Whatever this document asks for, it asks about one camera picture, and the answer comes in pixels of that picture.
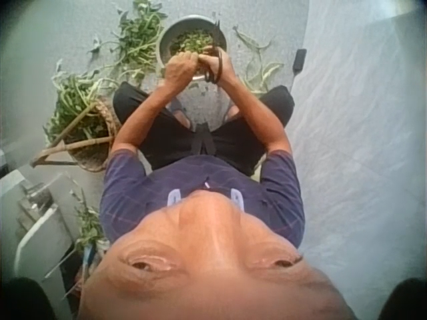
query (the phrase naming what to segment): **woven basket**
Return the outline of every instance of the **woven basket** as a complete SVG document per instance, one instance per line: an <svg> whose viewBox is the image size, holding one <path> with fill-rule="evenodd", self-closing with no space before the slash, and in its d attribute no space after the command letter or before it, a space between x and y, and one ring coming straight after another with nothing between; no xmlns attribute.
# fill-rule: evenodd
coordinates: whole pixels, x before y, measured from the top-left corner
<svg viewBox="0 0 427 320"><path fill-rule="evenodd" d="M100 99L96 101L95 109L105 121L108 129L108 135L110 137L115 137L118 132L118 126L114 121L110 109ZM64 142L68 143L67 137L64 138ZM113 141L110 141L109 143L70 150L68 151L68 154L70 154L82 169L90 172L100 172L105 170L107 167L108 155L112 145Z"/></svg>

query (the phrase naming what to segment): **man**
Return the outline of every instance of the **man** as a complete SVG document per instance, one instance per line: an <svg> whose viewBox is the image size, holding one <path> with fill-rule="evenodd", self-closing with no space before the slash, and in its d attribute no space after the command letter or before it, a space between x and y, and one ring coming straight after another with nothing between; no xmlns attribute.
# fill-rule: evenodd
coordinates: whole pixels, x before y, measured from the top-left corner
<svg viewBox="0 0 427 320"><path fill-rule="evenodd" d="M211 133L191 130L175 97L200 63L217 74L216 57L180 53L151 95L127 83L115 94L123 127L101 200L113 245L84 287L82 319L352 319L296 249L304 212L284 132L294 102L285 87L257 99L222 57L218 85L235 106Z"/></svg>

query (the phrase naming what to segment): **finger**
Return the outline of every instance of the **finger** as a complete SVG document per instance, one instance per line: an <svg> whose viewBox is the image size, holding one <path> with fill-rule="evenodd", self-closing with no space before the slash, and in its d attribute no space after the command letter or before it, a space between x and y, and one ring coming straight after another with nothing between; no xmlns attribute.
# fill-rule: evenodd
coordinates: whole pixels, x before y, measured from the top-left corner
<svg viewBox="0 0 427 320"><path fill-rule="evenodd" d="M198 58L199 58L199 55L197 54L197 52L193 52L189 59L193 62L197 62Z"/></svg>
<svg viewBox="0 0 427 320"><path fill-rule="evenodd" d="M213 65L218 58L211 57L210 55L199 55L199 61L206 63L208 65Z"/></svg>

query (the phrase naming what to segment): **navy blue shirt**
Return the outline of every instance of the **navy blue shirt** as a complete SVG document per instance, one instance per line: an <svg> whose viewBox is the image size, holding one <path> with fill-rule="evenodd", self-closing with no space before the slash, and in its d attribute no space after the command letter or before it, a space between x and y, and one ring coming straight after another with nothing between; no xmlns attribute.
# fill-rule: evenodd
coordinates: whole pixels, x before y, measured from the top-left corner
<svg viewBox="0 0 427 320"><path fill-rule="evenodd" d="M285 151L267 156L259 183L211 155L186 157L146 175L134 153L116 151L107 166L101 198L105 235L113 243L151 212L200 189L237 197L246 213L300 245L305 223L300 184L294 160Z"/></svg>

